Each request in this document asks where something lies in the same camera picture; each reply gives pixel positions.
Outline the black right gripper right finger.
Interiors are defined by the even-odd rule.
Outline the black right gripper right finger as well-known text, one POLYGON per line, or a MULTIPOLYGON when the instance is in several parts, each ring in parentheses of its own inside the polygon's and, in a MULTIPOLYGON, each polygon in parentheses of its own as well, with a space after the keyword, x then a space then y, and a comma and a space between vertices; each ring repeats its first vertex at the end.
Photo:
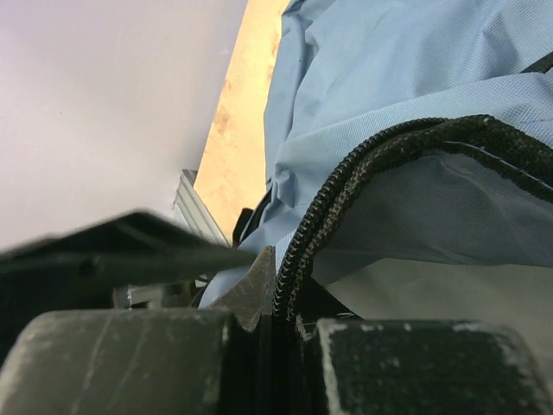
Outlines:
POLYGON ((315 281, 276 291, 301 414, 549 414, 542 371, 515 331, 469 320, 363 319, 315 281))

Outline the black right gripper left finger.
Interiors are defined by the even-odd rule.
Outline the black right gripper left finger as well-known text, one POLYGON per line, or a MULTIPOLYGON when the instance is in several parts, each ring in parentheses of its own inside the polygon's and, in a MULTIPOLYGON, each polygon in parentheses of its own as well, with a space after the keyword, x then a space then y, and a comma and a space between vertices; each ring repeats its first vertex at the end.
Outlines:
POLYGON ((1 371, 4 414, 269 414, 275 251, 210 307, 55 311, 1 371))

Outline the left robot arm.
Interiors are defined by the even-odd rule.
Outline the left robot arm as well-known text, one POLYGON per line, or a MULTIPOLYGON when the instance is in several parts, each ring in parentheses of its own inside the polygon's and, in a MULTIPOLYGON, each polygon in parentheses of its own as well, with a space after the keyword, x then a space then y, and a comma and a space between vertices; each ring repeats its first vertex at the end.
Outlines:
POLYGON ((107 309, 115 289, 194 280, 255 257, 141 211, 11 247, 1 253, 1 356, 43 313, 107 309))

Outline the blue fabric backpack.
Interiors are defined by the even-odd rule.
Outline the blue fabric backpack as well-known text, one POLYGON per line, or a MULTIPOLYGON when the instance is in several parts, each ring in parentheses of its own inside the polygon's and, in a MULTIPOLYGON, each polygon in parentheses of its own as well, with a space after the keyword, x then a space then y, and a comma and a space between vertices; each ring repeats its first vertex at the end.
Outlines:
POLYGON ((552 265, 552 4, 293 1, 264 114, 274 315, 382 259, 552 265))

